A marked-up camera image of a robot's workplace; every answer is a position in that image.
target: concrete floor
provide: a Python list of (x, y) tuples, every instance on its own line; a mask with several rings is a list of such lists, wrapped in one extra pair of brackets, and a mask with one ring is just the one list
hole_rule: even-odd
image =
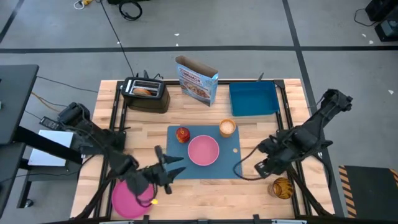
[[(92, 2), (84, 10), (73, 8), (76, 0), (3, 0), (0, 1), (0, 64), (34, 63), (39, 75), (81, 88), (98, 89), (100, 80), (124, 79), (131, 73), (101, 5)], [(369, 0), (151, 0), (142, 2), (144, 14), (136, 22), (125, 21), (117, 7), (106, 1), (105, 8), (124, 47), (152, 47), (150, 52), (128, 52), (135, 72), (146, 69), (176, 78), (174, 58), (186, 55), (220, 71), (220, 78), (301, 78), (310, 81), (313, 96), (319, 99), (327, 88), (337, 88), (354, 98), (353, 109), (336, 117), (325, 129), (330, 159), (336, 174), (338, 165), (388, 167), (398, 170), (396, 135), (398, 109), (398, 51), (378, 51), (382, 43), (373, 27), (353, 21), (354, 11), (364, 8)], [(293, 48), (285, 10), (290, 6), (301, 47), (370, 46), (365, 51), (304, 51)], [(358, 20), (370, 23), (364, 12)], [(201, 51), (169, 51), (157, 47), (207, 46)], [(281, 46), (279, 49), (222, 50), (217, 46)], [(76, 53), (78, 48), (95, 48)], [(6, 53), (6, 49), (28, 50), (26, 54)], [(46, 49), (56, 49), (58, 53)], [(303, 62), (297, 55), (303, 55)], [(37, 80), (34, 92), (45, 99), (68, 104), (78, 101), (93, 111), (96, 95), (65, 86)], [(37, 116), (56, 118), (53, 111), (30, 98), (27, 111)], [(37, 118), (25, 114), (22, 125), (38, 131)], [(35, 182), (29, 198), (35, 205), (16, 209), (23, 178), (17, 179), (0, 223), (43, 223), (66, 220), (76, 188), (76, 181)], [(343, 199), (342, 192), (333, 192)]]

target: butcher block table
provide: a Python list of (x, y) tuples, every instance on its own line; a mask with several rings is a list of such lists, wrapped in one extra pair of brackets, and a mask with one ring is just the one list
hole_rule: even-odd
[[(309, 118), (307, 103), (300, 79), (285, 79), (285, 89), (290, 105), (294, 125), (299, 125)], [(117, 80), (101, 82), (93, 122), (101, 128), (109, 128), (112, 105)], [(218, 85), (216, 100), (209, 107), (184, 95), (179, 85), (168, 85), (171, 96), (168, 112), (164, 114), (145, 113), (127, 109), (125, 127), (127, 129), (125, 153), (133, 155), (140, 167), (157, 162), (154, 146), (166, 149), (167, 127), (170, 125), (219, 125), (222, 119), (233, 119), (239, 126), (241, 157), (248, 155), (253, 148), (268, 135), (278, 129), (276, 115), (240, 116), (231, 114), (228, 85)], [(279, 88), (277, 96), (281, 107), (284, 128), (287, 128), (286, 117)], [(123, 98), (120, 97), (118, 119), (121, 116)], [(256, 151), (243, 162), (243, 175), (257, 177), (255, 163), (266, 158), (266, 154)], [(90, 201), (98, 188), (103, 157), (95, 156), (81, 169), (71, 217), (78, 215)], [(313, 157), (302, 162), (307, 187), (323, 207), (333, 213), (328, 185), (323, 166)], [(274, 198), (267, 192), (269, 184), (280, 176), (272, 175), (264, 180), (246, 181), (241, 179), (194, 179), (175, 180), (171, 184), (173, 194), (166, 195), (159, 188), (157, 200), (150, 212), (150, 220), (197, 220), (197, 219), (252, 219), (259, 214), (261, 219), (294, 218), (291, 199)], [(108, 191), (103, 195), (100, 216), (105, 216)], [(302, 194), (297, 191), (300, 213), (305, 214)], [(123, 220), (114, 210), (112, 220)]]

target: blue tray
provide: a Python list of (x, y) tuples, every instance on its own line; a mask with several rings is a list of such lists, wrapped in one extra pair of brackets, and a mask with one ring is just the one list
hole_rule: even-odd
[(231, 83), (229, 97), (233, 116), (267, 115), (279, 110), (273, 81)]
[[(175, 136), (178, 128), (188, 128), (192, 140), (194, 137), (206, 134), (214, 138), (220, 147), (220, 154), (217, 160), (208, 166), (194, 164), (188, 156), (189, 142), (180, 143)], [(233, 166), (241, 160), (241, 148), (239, 145), (239, 131), (236, 127), (235, 132), (229, 138), (224, 138), (220, 134), (218, 125), (214, 126), (169, 126), (167, 128), (167, 147), (168, 156), (183, 157), (184, 160), (167, 165), (167, 170), (185, 166), (186, 169), (177, 176), (176, 179), (238, 179), (233, 171)], [(242, 167), (238, 165), (237, 173), (242, 175)]]

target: red apple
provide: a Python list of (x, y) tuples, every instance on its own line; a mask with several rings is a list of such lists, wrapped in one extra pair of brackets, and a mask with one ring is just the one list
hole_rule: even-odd
[(178, 128), (175, 135), (180, 143), (186, 143), (191, 138), (188, 128)]

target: pink plate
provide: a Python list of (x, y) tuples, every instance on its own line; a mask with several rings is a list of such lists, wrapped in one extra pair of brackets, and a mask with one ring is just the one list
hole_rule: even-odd
[(215, 139), (207, 135), (197, 136), (188, 145), (188, 155), (193, 163), (208, 166), (217, 160), (220, 148)]
[[(149, 200), (154, 196), (154, 188), (149, 187), (139, 196), (141, 200)], [(138, 204), (136, 196), (130, 192), (126, 181), (116, 184), (112, 193), (112, 204), (115, 211), (124, 218), (137, 218), (145, 215), (150, 207), (142, 207)]]

